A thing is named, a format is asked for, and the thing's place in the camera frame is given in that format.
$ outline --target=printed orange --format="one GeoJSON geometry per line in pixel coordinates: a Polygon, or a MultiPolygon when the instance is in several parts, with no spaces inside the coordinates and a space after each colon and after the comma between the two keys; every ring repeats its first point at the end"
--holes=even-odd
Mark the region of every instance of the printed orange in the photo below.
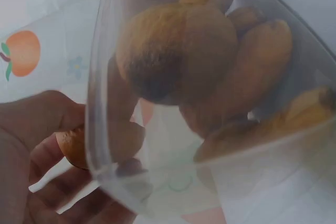
{"type": "Polygon", "coordinates": [[[29,75],[40,60],[40,42],[32,31],[19,31],[11,35],[6,43],[2,43],[2,50],[4,53],[0,53],[0,56],[8,62],[7,80],[11,73],[18,77],[29,75]]]}

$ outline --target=hand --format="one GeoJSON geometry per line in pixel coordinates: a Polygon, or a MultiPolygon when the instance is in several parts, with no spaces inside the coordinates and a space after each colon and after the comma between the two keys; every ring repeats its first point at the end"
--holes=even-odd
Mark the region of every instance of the hand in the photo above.
{"type": "Polygon", "coordinates": [[[28,190],[63,158],[53,133],[82,125],[84,114],[84,105],[57,91],[0,104],[0,223],[133,223],[135,215],[101,189],[55,212],[91,181],[85,170],[73,167],[36,193],[28,190]]]}

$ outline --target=plastic container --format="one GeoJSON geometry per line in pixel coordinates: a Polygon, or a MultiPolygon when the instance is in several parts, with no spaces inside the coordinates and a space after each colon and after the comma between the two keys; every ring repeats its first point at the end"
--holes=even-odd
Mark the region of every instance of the plastic container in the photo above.
{"type": "MultiPolygon", "coordinates": [[[[333,144],[334,120],[234,153],[207,163],[193,161],[203,140],[187,126],[177,106],[154,105],[144,122],[143,106],[135,107],[133,119],[145,127],[145,140],[136,157],[141,173],[123,176],[113,162],[109,142],[110,117],[108,73],[124,22],[150,6],[175,0],[101,0],[92,44],[87,107],[87,159],[91,172],[112,197],[133,211],[153,218],[191,214],[220,206],[223,199],[244,199],[274,187],[304,167],[311,179],[323,172],[310,162],[315,154],[333,144]]],[[[321,85],[336,83],[335,56],[281,0],[234,0],[228,13],[241,6],[258,7],[267,19],[283,19],[293,35],[292,59],[281,81],[268,92],[251,114],[264,120],[294,97],[321,85]]]]}

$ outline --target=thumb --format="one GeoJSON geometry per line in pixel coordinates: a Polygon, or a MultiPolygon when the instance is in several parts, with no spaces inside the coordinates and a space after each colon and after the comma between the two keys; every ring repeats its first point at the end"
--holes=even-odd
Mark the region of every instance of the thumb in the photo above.
{"type": "Polygon", "coordinates": [[[0,104],[0,128],[32,151],[54,132],[72,130],[85,120],[85,106],[58,91],[46,91],[0,104]]]}

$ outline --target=blue flower print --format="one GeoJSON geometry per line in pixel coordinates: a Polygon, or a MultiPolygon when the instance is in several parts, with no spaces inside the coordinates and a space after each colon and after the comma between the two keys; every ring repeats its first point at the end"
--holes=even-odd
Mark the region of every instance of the blue flower print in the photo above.
{"type": "Polygon", "coordinates": [[[87,66],[83,65],[83,58],[78,56],[75,59],[69,60],[68,62],[68,75],[74,74],[77,80],[82,76],[82,70],[88,69],[87,66]]]}

